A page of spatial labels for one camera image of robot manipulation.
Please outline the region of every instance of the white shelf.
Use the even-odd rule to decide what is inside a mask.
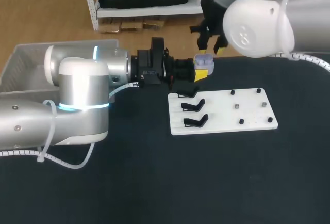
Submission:
[[[198,6],[195,0],[188,0],[187,3],[175,6],[135,8],[135,9],[113,9],[100,8],[98,1],[87,0],[89,12],[94,30],[98,30],[99,18],[115,17],[140,17],[140,16],[162,16],[162,15],[186,15],[202,14],[202,8]]]
[[[185,4],[175,5],[175,6],[160,6],[160,7],[134,8],[134,9],[99,8],[97,10],[97,17],[115,18],[115,17],[185,15],[185,14],[202,14],[202,13],[203,13],[202,8],[196,5],[195,0],[189,0]]]

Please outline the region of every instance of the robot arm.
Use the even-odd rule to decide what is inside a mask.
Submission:
[[[228,43],[248,57],[329,48],[330,0],[202,0],[201,4],[208,37],[220,35],[215,52]],[[199,32],[197,43],[206,49],[208,37],[203,29]]]
[[[229,44],[248,57],[326,52],[329,14],[330,0],[236,0],[223,28]]]

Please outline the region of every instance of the white pegboard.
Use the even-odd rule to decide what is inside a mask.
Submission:
[[[278,127],[278,122],[267,98],[265,91],[255,89],[198,92],[191,98],[179,98],[177,93],[171,93],[169,99],[170,125],[172,135],[209,134],[239,131],[273,130]],[[205,99],[205,105],[199,112],[185,111],[182,103],[198,105]],[[208,114],[208,121],[202,128],[185,127],[184,118],[200,120]]]

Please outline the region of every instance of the wooden floor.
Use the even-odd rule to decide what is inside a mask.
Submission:
[[[190,34],[189,25],[201,17],[171,18],[160,31],[99,34],[93,31],[86,0],[0,0],[0,71],[17,44],[118,39],[120,47],[136,54],[148,49],[151,37],[164,37],[170,54],[175,58],[193,57],[198,53],[198,34]],[[210,42],[212,51],[214,39]],[[223,56],[237,53],[227,49]]]

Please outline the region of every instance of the black table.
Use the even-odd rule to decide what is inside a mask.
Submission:
[[[279,128],[172,136],[165,85],[125,90],[82,170],[0,158],[1,223],[330,223],[330,74],[304,61],[231,58],[198,85],[264,88]],[[78,164],[87,149],[49,152]]]

